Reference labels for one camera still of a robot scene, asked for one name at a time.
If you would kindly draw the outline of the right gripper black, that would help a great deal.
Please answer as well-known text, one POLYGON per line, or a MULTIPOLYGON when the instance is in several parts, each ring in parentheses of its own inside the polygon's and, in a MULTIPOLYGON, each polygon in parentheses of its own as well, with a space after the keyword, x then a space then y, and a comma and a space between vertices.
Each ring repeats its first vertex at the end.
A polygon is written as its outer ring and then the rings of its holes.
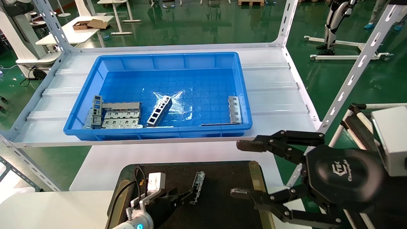
POLYGON ((280 130, 271 136, 258 135, 253 140, 238 140, 237 149, 245 152, 271 152, 296 165, 306 162, 306 184, 273 194, 263 191, 233 188, 233 198, 247 199, 254 209, 272 213, 281 222, 337 229, 342 220, 337 215, 290 210, 285 203, 311 196, 323 207, 337 207, 355 212, 375 209, 382 194, 387 172, 374 152, 349 148, 335 149, 325 143, 319 132, 280 130), (306 156, 294 145, 316 147, 306 156))

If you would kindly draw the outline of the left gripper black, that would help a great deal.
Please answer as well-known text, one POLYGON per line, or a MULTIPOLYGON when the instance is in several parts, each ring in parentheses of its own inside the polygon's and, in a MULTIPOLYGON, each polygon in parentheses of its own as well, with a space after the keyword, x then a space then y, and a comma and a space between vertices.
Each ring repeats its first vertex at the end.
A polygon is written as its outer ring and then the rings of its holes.
POLYGON ((151 216, 154 229, 158 229, 175 212, 179 204, 195 204, 196 190, 190 189, 187 192, 178 194, 177 187, 153 199, 147 206, 147 213, 151 216))

